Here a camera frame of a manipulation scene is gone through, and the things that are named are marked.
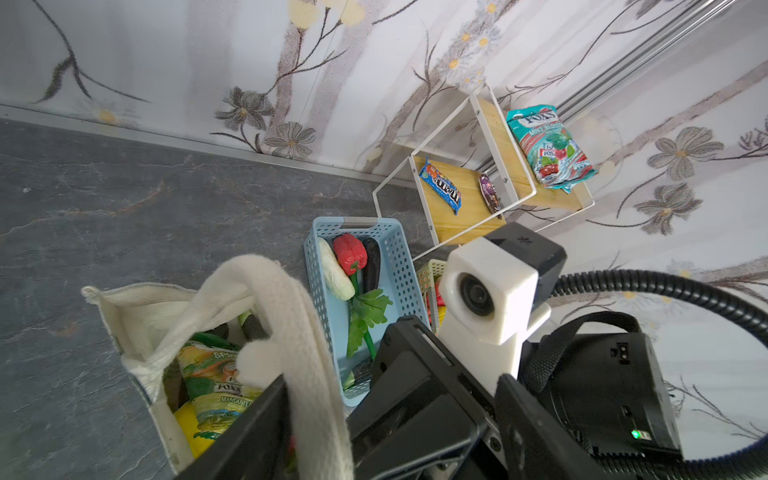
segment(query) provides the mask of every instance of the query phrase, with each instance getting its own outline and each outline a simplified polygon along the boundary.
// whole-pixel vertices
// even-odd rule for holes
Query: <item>yellow toy fruit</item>
[[[194,458],[203,454],[208,447],[210,447],[214,441],[209,439],[203,439],[201,437],[195,438],[194,434],[199,433],[200,429],[197,427],[197,417],[194,414],[194,407],[192,402],[187,402],[181,406],[176,412],[174,412],[176,421],[179,422],[181,431],[184,432],[184,436],[187,437],[187,441],[190,443],[192,449],[192,455]]]

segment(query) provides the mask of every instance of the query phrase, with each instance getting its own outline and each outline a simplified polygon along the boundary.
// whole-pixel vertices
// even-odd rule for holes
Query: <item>blue plastic basket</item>
[[[339,388],[342,379],[358,363],[365,360],[369,354],[365,343],[348,359],[346,344],[349,338],[349,309],[347,302],[334,297],[326,288],[323,270],[319,262],[318,238],[324,238],[333,245],[333,239],[351,233],[357,238],[371,237],[379,242],[382,254],[381,276],[379,288],[384,290],[394,305],[387,306],[385,316],[387,322],[370,329],[371,338],[378,348],[384,336],[386,327],[405,315],[417,315],[425,325],[424,302],[419,290],[419,281],[413,268],[411,252],[408,249],[406,235],[399,221],[392,218],[368,217],[317,217],[312,222],[312,231],[304,242],[306,258],[306,273],[310,280],[310,294],[315,309],[323,324],[326,340],[330,345],[331,355],[336,364],[336,374]],[[347,406],[356,406],[370,390],[368,382],[355,385],[344,391],[342,397]]]

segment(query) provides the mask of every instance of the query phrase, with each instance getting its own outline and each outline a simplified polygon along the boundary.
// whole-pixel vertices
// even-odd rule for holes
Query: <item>wooden shelf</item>
[[[496,106],[490,101],[481,98],[478,98],[478,102],[482,111],[481,115],[488,123],[491,136],[496,142],[499,152],[502,154],[502,160],[507,167],[509,179],[515,187],[518,198],[527,197],[531,194],[532,189],[524,169],[528,170],[531,178],[536,182],[536,176],[533,174],[528,159],[522,157],[520,148],[512,143],[507,133],[509,126],[499,116]],[[536,195],[526,200],[524,204],[533,207],[561,208],[575,212],[590,206],[592,204],[592,197],[584,182],[577,184],[569,194],[566,194],[563,190],[549,190],[537,184]]]
[[[445,175],[456,188],[458,188],[458,191],[462,193],[462,207],[458,209],[458,215],[454,215],[453,209],[445,202],[445,200],[443,200],[437,192],[427,185],[419,176],[422,167],[424,167],[425,158],[414,157],[413,160],[416,165],[416,172],[413,176],[429,206],[429,215],[432,217],[432,225],[435,228],[440,243],[453,237],[457,233],[461,233],[479,221],[484,220],[491,214],[488,207],[485,206],[485,200],[483,200],[482,193],[480,193],[480,172],[469,170],[468,168],[454,167],[453,165],[444,164],[438,161],[429,161],[429,163],[435,165],[435,168],[440,170],[440,173]],[[451,240],[448,245],[458,245],[470,242],[477,237],[483,237],[484,235],[491,233],[505,224],[506,222],[503,218],[499,220],[494,217],[479,227]]]

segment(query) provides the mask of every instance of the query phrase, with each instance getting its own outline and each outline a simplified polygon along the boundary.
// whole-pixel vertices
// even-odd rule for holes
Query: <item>fox's candy bag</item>
[[[236,380],[239,349],[211,333],[195,333],[177,356],[197,416],[196,437],[219,438],[261,394]]]
[[[552,105],[509,111],[507,125],[545,188],[570,193],[575,184],[597,173]]]

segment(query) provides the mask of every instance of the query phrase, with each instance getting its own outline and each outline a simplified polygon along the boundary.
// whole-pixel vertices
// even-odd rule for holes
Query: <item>green package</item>
[[[195,436],[215,440],[261,395],[237,381],[240,347],[211,333],[195,333],[177,358],[197,416]]]

